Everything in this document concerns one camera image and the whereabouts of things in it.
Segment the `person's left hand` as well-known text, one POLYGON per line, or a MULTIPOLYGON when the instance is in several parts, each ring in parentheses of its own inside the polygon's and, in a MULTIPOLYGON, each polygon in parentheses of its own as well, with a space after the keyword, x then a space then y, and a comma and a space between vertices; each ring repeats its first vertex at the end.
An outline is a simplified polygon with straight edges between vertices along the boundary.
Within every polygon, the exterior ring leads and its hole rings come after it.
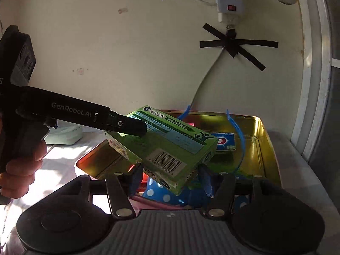
POLYGON ((49 129, 16 114, 1 116, 1 205, 25 195, 41 166, 49 129))

